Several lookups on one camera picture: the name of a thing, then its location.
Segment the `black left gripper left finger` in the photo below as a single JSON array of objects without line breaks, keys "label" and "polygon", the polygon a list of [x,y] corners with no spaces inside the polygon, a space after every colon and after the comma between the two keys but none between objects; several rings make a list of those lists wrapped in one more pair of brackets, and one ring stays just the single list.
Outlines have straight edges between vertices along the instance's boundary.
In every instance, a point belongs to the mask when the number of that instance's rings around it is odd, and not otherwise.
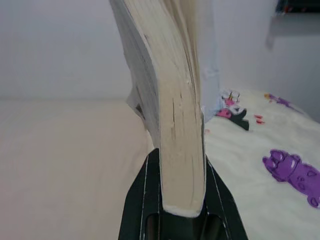
[{"label": "black left gripper left finger", "polygon": [[162,196],[159,149],[152,150],[130,186],[124,203],[119,240],[159,240]]}]

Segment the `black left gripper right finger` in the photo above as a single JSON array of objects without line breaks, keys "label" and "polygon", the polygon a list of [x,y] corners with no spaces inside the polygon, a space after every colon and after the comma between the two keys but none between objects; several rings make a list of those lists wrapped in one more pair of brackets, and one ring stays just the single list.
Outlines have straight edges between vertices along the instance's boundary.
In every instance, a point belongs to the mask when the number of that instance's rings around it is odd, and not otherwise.
[{"label": "black left gripper right finger", "polygon": [[236,202],[219,174],[206,159],[206,192],[201,240],[248,238]]}]

